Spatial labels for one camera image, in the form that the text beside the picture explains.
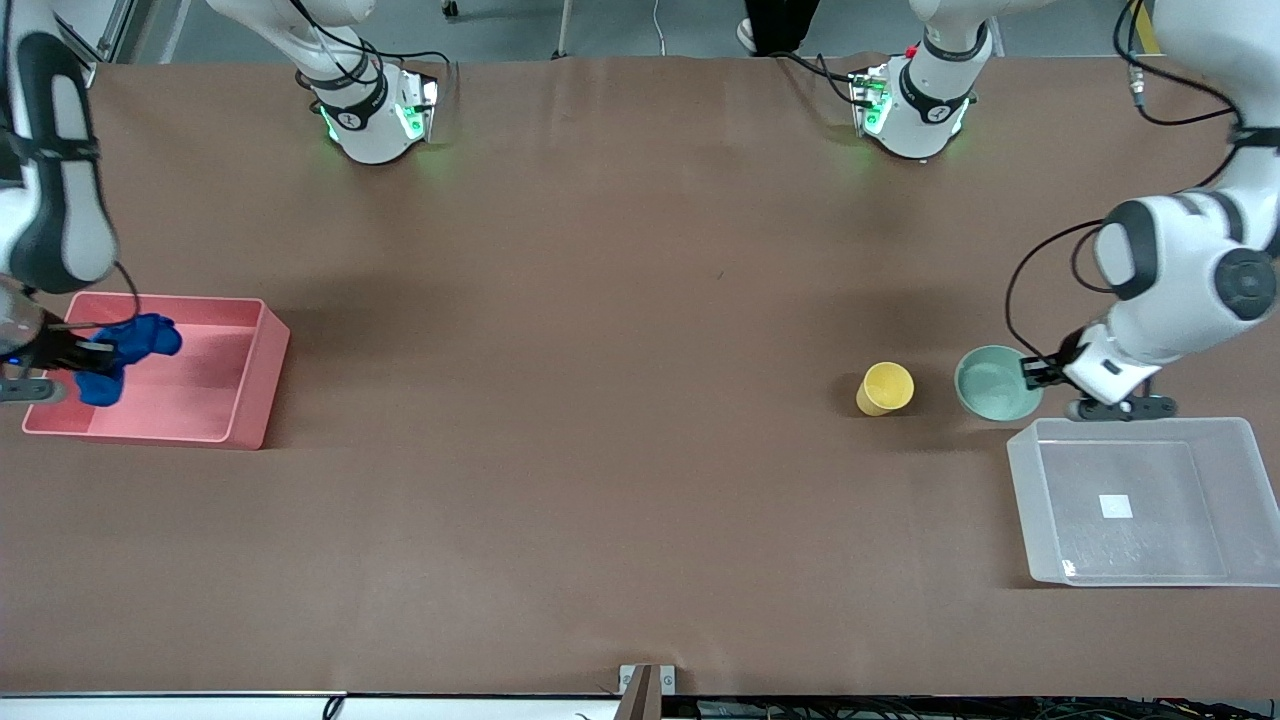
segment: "cable connector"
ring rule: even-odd
[[[1134,108],[1147,105],[1147,76],[1138,65],[1129,65],[1129,95],[1133,96]]]

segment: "clear plastic bin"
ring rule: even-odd
[[[1280,510],[1240,418],[1042,419],[1009,464],[1037,580],[1280,587]]]

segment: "blue cloth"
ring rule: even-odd
[[[120,393],[124,392],[124,368],[154,352],[177,355],[182,350],[182,334],[174,329],[173,320],[155,313],[102,328],[92,341],[115,346],[115,364],[111,365],[110,374],[76,373],[81,402],[95,407],[110,407],[120,400]]]

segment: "black pants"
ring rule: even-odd
[[[817,10],[818,0],[746,0],[755,54],[794,53]]]

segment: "pink plastic tray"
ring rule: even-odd
[[[182,333],[177,356],[152,355],[125,370],[124,395],[111,407],[77,397],[70,373],[50,373],[68,400],[32,405],[22,424],[35,436],[87,442],[257,450],[275,402],[289,329],[261,300],[143,295],[143,313],[173,318]],[[68,323],[128,318],[133,297],[81,292]]]

